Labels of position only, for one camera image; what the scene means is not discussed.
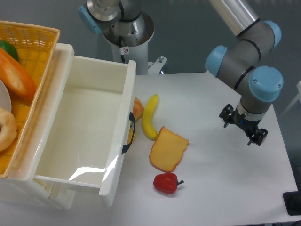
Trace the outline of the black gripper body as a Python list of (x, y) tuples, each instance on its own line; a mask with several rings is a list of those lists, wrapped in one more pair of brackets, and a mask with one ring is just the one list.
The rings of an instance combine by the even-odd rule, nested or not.
[(258, 128), (259, 121), (249, 121), (245, 119), (245, 115), (239, 115), (234, 111), (234, 124), (239, 127), (246, 134), (247, 131), (252, 131)]

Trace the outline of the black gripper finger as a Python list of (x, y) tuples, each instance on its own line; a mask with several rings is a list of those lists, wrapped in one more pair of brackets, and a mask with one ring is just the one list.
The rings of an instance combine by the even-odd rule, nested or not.
[(249, 138), (247, 145), (249, 146), (250, 144), (256, 144), (257, 146), (260, 146), (264, 142), (267, 134), (268, 131), (266, 129), (260, 128), (256, 128), (252, 131), (247, 131), (246, 135)]
[(219, 114), (219, 117), (224, 122), (224, 128), (226, 128), (229, 124), (234, 124), (234, 108), (231, 104), (227, 104)]

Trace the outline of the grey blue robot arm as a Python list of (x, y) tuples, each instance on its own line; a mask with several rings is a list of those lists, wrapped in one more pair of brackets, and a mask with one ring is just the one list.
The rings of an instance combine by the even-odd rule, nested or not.
[[(272, 21), (262, 21), (244, 0), (213, 0), (211, 5), (238, 39), (235, 47), (215, 47), (205, 68), (236, 91), (241, 99), (236, 107), (226, 105), (219, 117), (225, 125), (242, 129), (249, 143), (261, 145), (268, 131), (258, 127), (283, 86), (282, 74), (256, 63), (280, 42), (282, 33)], [(102, 34), (110, 43), (113, 60), (133, 60), (139, 75), (159, 74), (166, 59), (148, 61), (148, 43), (154, 34), (152, 19), (141, 11), (137, 0), (88, 0), (79, 7), (85, 26)]]

